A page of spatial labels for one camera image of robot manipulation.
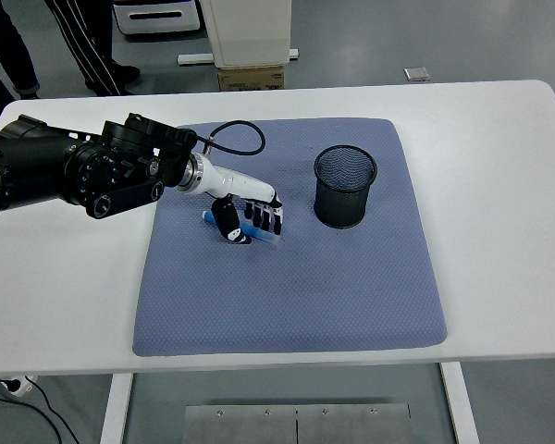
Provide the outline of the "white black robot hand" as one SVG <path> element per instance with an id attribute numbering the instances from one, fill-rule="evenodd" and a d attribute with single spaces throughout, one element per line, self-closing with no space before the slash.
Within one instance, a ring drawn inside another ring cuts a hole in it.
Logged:
<path id="1" fill-rule="evenodd" d="M 280 239 L 283 206 L 274 188 L 259 179 L 219 166 L 197 154 L 197 174 L 193 192 L 208 193 L 215 198 L 212 216 L 221 235 L 233 243 L 250 243 L 251 237 L 241 227 L 232 202 L 234 197 L 245 203 L 245 217 L 253 222 L 254 236 L 264 241 Z"/>

